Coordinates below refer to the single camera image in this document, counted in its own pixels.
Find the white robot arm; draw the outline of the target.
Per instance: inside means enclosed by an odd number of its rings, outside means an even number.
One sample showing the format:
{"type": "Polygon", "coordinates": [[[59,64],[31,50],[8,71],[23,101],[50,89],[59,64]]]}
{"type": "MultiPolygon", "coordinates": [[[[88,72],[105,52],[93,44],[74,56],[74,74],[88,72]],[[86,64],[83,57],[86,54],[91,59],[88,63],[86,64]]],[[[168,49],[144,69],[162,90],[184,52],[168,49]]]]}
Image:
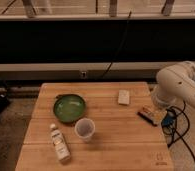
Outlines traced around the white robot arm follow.
{"type": "Polygon", "coordinates": [[[177,98],[195,108],[194,62],[183,61],[167,66],[158,71],[156,81],[151,98],[158,108],[171,106],[177,98]]]}

